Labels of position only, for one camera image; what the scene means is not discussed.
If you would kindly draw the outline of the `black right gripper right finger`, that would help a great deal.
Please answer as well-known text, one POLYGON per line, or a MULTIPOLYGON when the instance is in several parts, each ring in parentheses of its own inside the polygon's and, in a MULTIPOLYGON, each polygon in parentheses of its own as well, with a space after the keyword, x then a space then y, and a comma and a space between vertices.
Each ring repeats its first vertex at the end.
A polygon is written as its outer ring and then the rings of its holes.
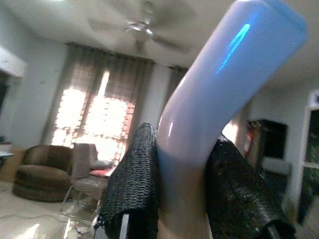
POLYGON ((213 239, 296 239, 275 193, 223 135, 205 168, 205 193, 213 239))

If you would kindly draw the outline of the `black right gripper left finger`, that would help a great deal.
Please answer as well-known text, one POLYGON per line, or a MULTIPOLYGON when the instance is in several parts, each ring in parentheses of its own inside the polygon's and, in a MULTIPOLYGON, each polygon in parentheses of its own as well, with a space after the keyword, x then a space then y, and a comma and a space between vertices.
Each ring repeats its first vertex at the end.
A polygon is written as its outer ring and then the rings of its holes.
POLYGON ((109 177, 96 227, 108 239, 120 239, 123 215, 129 215, 128 239, 157 239, 159 162, 157 130, 141 124, 132 143, 109 177))

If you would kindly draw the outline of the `light blue broom handle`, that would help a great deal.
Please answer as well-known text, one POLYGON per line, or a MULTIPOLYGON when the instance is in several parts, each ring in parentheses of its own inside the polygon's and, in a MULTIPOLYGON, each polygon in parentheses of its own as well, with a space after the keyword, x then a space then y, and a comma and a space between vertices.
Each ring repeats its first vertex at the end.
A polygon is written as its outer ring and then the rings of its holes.
POLYGON ((304 18, 282 0, 236 0, 159 121, 158 239, 208 239, 204 168, 226 124, 306 41, 304 18))

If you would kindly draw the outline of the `red cushion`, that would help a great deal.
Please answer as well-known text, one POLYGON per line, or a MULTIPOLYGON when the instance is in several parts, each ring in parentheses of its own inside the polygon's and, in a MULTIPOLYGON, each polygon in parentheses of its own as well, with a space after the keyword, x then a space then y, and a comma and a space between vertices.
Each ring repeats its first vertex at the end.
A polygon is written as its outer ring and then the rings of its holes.
POLYGON ((108 178, 113 173, 113 169, 105 169, 105 170, 92 170, 90 171, 91 176, 108 178))

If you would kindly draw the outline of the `grey pillow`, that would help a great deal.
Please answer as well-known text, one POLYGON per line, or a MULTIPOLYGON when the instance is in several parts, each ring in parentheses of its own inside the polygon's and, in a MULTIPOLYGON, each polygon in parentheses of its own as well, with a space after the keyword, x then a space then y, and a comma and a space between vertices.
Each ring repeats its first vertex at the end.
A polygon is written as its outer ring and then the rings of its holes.
POLYGON ((112 161, 96 160, 96 161, 90 163, 90 168, 92 170, 104 170, 104 169, 109 169, 112 167, 113 167, 112 161))

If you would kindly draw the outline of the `clear acrylic chair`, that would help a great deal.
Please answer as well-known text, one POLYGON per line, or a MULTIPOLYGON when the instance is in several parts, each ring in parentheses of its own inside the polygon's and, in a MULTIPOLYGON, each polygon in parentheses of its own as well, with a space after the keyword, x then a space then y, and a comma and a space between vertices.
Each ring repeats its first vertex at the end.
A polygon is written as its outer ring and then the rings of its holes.
POLYGON ((70 187, 60 208, 60 213, 85 225, 90 225, 101 208, 101 197, 107 178, 90 174, 98 161, 95 144, 75 143, 72 149, 70 187))

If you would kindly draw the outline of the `brown sheer curtain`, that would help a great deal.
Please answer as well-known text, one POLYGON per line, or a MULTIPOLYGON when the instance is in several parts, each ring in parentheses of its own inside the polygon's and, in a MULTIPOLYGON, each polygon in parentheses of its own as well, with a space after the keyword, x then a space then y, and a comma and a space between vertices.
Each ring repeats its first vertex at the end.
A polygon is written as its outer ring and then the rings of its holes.
POLYGON ((96 145, 98 159, 119 164, 155 63, 124 53, 67 44, 41 142, 96 145))

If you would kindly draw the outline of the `silver ceiling fan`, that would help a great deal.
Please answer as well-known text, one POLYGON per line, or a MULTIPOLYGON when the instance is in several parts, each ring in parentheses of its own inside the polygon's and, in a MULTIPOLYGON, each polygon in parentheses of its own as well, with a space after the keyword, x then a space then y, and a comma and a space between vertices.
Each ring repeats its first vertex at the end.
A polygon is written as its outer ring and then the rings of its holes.
POLYGON ((168 40, 154 32, 154 29, 168 27, 194 16, 192 7, 186 0, 103 0, 124 17, 125 25, 108 23, 87 18, 95 32, 118 29, 133 38, 134 48, 144 53, 145 43, 152 41, 162 47, 187 53, 189 46, 168 40))

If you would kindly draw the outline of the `black wall television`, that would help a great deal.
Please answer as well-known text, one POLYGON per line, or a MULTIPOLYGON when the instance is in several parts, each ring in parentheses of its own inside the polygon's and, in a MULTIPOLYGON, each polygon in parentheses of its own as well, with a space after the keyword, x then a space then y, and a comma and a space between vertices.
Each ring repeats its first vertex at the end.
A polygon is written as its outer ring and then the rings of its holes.
POLYGON ((258 132, 258 159, 265 156, 283 160, 288 126, 286 124, 267 119, 252 120, 250 123, 258 132))

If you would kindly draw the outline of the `white door frame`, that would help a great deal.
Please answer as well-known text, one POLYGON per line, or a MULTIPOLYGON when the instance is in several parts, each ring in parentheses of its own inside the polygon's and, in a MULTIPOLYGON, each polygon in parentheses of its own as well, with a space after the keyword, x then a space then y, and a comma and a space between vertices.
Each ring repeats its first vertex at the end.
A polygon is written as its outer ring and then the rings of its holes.
POLYGON ((296 222, 302 224, 319 196, 319 89, 308 96, 297 175, 296 222))

